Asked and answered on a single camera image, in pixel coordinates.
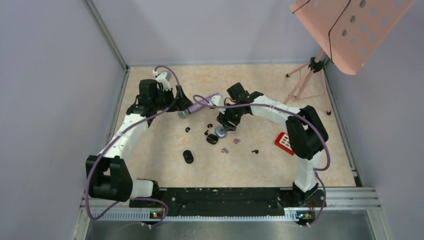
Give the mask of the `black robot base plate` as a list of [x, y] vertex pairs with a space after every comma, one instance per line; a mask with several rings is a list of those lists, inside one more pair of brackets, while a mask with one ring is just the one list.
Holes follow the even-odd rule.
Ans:
[[319, 189], [303, 199], [291, 187], [161, 188], [153, 201], [130, 200], [130, 208], [168, 206], [168, 217], [265, 217], [283, 216], [289, 208], [319, 210], [325, 206]]

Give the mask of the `closed black earbud case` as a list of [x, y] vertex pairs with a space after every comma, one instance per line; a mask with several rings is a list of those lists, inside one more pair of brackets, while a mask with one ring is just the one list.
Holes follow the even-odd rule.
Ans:
[[191, 164], [194, 162], [194, 156], [190, 150], [184, 150], [182, 155], [183, 155], [184, 161], [187, 164]]

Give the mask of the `lavender earbud charging case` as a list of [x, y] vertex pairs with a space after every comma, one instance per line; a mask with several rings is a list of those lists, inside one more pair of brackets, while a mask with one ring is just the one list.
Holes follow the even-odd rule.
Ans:
[[214, 133], [215, 133], [215, 135], [219, 138], [219, 139], [223, 139], [223, 138], [225, 138], [226, 136], [227, 136], [227, 131], [225, 130], [225, 128], [224, 127], [222, 127], [222, 126], [217, 126], [215, 129], [214, 129]]

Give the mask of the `open black earbud case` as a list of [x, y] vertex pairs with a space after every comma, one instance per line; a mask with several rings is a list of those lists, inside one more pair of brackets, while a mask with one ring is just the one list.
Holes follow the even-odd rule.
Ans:
[[208, 131], [205, 131], [204, 135], [206, 136], [206, 141], [211, 145], [215, 145], [219, 141], [219, 138], [215, 134], [209, 133]]

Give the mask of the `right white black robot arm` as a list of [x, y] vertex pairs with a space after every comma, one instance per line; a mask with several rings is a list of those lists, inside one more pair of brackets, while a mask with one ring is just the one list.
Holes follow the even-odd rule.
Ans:
[[228, 88], [227, 93], [231, 103], [226, 103], [222, 96], [214, 96], [210, 102], [219, 109], [216, 120], [226, 131], [235, 131], [244, 115], [262, 117], [284, 128], [297, 158], [293, 200], [299, 206], [307, 206], [318, 190], [319, 158], [323, 152], [329, 154], [329, 135], [316, 109], [310, 105], [291, 107], [259, 91], [249, 93], [239, 82]]

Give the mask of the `pink music stand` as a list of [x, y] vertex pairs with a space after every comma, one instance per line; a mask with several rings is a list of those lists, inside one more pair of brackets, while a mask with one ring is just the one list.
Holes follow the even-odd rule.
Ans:
[[296, 0], [290, 10], [346, 75], [356, 75], [414, 0]]

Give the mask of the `aluminium frame rail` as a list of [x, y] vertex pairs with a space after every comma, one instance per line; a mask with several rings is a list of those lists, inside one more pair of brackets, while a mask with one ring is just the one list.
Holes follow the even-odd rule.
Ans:
[[92, 220], [137, 222], [149, 228], [165, 221], [286, 221], [302, 228], [320, 222], [329, 211], [365, 211], [377, 240], [393, 238], [372, 187], [320, 187], [308, 197], [291, 187], [169, 187], [161, 188], [152, 200], [137, 197], [109, 203], [83, 199], [72, 238], [81, 240]]

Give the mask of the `purple glitter microphone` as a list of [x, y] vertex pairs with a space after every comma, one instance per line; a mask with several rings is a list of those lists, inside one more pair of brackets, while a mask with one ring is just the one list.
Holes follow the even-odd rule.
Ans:
[[[212, 98], [213, 97], [215, 97], [215, 96], [220, 96], [221, 94], [219, 93], [219, 92], [216, 92], [216, 93], [214, 93], [214, 94], [212, 94], [212, 95], [210, 95], [210, 96], [207, 96], [205, 99], [206, 100], [200, 100], [200, 102], [202, 103], [202, 104], [204, 104], [204, 105], [208, 105], [209, 103], [211, 103], [212, 102]], [[182, 110], [182, 111], [178, 111], [177, 112], [177, 115], [181, 118], [181, 119], [185, 119], [185, 118], [188, 118], [189, 117], [189, 115], [192, 115], [192, 114], [194, 114], [194, 113], [196, 113], [196, 112], [198, 112], [198, 111], [200, 111], [201, 109], [203, 109], [204, 108], [204, 106], [203, 105], [201, 105], [201, 104], [199, 104], [199, 103], [193, 103], [188, 109], [186, 109], [186, 110]]]

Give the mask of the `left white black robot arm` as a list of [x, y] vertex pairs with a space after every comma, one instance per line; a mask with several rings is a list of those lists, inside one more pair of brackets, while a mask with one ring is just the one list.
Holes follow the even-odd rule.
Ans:
[[98, 155], [90, 155], [86, 162], [86, 193], [91, 198], [126, 202], [141, 197], [149, 207], [160, 202], [157, 183], [149, 179], [133, 178], [127, 161], [140, 138], [154, 118], [166, 112], [186, 110], [192, 102], [180, 84], [173, 89], [168, 80], [143, 79], [139, 93], [127, 109], [123, 122], [109, 144]]

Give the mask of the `red white toy block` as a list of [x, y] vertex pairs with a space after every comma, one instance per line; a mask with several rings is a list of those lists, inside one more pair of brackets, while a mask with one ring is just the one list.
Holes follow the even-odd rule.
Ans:
[[281, 132], [278, 137], [275, 139], [274, 144], [287, 152], [289, 155], [293, 156], [295, 153], [291, 148], [288, 134], [285, 132]]

